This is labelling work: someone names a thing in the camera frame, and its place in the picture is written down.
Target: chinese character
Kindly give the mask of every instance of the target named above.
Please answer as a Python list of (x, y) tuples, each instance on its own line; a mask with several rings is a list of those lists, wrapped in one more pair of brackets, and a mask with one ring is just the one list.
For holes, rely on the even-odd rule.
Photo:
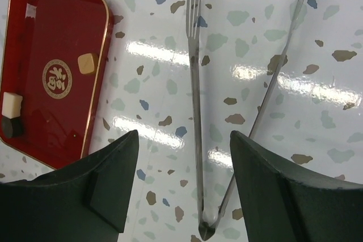
[(57, 87), (58, 89), (62, 89), (62, 91), (64, 91), (64, 80), (66, 79), (66, 74), (62, 74), (62, 69), (57, 69), (54, 67), (53, 70), (49, 71), (49, 73), (54, 75), (48, 78), (47, 86), (49, 89), (54, 91)]

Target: small block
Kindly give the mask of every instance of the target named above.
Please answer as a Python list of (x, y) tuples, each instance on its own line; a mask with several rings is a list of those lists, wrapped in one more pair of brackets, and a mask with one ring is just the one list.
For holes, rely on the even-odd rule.
[(98, 56), (95, 53), (86, 53), (78, 57), (79, 72), (83, 75), (91, 75), (96, 72)]
[(1, 118), (1, 129), (6, 138), (18, 137), (24, 132), (20, 117), (10, 119), (3, 116)]
[(22, 96), (15, 93), (4, 92), (1, 110), (2, 115), (10, 119), (19, 117), (22, 101)]

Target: white cube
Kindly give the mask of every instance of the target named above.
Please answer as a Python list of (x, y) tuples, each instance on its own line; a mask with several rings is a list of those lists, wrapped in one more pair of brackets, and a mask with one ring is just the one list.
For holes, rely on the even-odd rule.
[(22, 100), (23, 97), (18, 94), (4, 92), (4, 97), (2, 99), (2, 115), (10, 119), (19, 117)]

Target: black plastic piece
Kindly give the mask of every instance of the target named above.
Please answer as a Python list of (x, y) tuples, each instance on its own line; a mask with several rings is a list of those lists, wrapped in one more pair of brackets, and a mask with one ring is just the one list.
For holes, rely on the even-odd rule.
[(238, 131), (230, 148), (249, 242), (361, 241), (363, 185), (296, 165)]
[(207, 241), (216, 233), (216, 228), (211, 227), (208, 222), (203, 221), (199, 224), (198, 231), (202, 240)]
[(18, 137), (21, 136), (24, 132), (20, 117), (10, 119), (6, 116), (2, 116), (1, 129), (6, 138)]
[(0, 184), (1, 241), (116, 242), (137, 156), (134, 130), (33, 181)]

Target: slotted spatula head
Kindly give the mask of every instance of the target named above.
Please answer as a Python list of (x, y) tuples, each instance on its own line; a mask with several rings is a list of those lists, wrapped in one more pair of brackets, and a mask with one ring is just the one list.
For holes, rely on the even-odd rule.
[(198, 19), (200, 17), (201, 3), (202, 0), (187, 0), (186, 31), (189, 45), (193, 45), (191, 50), (195, 50), (199, 42)]

